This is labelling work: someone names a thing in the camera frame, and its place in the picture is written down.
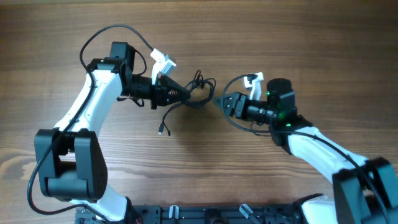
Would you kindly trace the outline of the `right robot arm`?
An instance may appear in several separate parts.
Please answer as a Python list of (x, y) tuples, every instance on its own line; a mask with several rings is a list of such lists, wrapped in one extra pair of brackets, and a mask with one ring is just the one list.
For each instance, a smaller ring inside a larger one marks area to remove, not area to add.
[(397, 223), (397, 175), (383, 157), (368, 159), (324, 136), (298, 114), (290, 80), (267, 83), (261, 100), (261, 73), (241, 76), (249, 95), (227, 93), (215, 104), (227, 121), (237, 118), (261, 126), (276, 146), (310, 164), (333, 185), (333, 198), (313, 194), (264, 209), (264, 223)]

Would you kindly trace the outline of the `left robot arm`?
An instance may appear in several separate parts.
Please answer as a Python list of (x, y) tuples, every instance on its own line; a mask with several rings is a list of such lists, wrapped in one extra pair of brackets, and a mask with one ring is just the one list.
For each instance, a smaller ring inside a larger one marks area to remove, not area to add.
[(108, 170), (98, 142), (105, 117), (117, 101), (131, 99), (138, 106), (144, 100), (151, 107), (185, 102), (190, 93), (169, 78), (176, 63), (168, 55), (156, 59), (152, 75), (132, 72), (133, 56), (96, 58), (87, 66), (86, 83), (68, 113), (52, 129), (38, 130), (35, 139), (42, 194), (70, 209), (82, 208), (99, 223), (142, 223), (129, 198), (108, 184)]

